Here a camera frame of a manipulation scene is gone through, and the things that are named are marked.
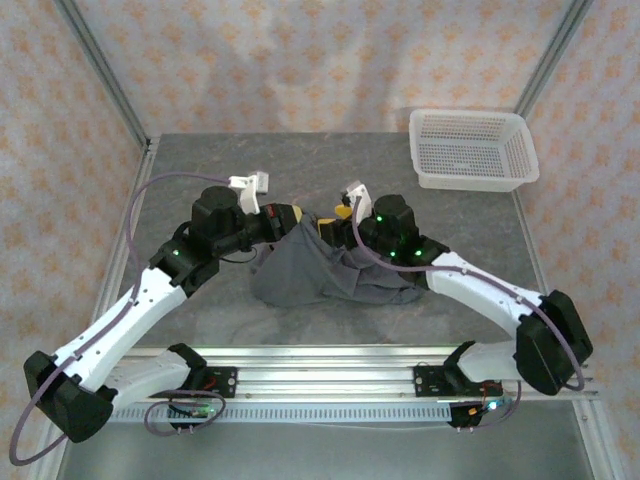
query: gray cloth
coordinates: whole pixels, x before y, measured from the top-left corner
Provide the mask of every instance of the gray cloth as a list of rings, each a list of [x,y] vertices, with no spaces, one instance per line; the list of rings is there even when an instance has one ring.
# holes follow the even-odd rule
[[[328,297],[403,304],[422,294],[360,248],[347,251],[327,245],[308,214],[280,242],[262,246],[251,267],[253,295],[279,307],[317,303]]]

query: white plastic basket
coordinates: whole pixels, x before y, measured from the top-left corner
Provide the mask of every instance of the white plastic basket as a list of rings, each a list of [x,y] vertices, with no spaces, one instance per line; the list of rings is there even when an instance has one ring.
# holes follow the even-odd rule
[[[515,113],[414,110],[409,141],[422,188],[510,192],[540,174],[529,128]]]

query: patterned wallpaper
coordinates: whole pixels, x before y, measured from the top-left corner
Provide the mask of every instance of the patterned wallpaper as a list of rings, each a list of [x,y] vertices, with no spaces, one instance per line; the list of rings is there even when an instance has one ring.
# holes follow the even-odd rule
[[[522,198],[551,285],[595,344],[617,442],[640,471],[640,4],[594,2],[529,123],[540,180]]]
[[[0,31],[0,477],[19,479],[22,364],[87,326],[140,149],[53,1],[5,0]]]
[[[147,134],[513,110],[570,0],[78,0]]]

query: plastic mesh basket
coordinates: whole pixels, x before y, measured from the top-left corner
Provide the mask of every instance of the plastic mesh basket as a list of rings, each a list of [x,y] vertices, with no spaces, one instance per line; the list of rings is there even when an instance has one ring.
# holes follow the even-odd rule
[[[409,140],[423,188],[510,192],[539,176],[531,133],[515,113],[414,110]]]

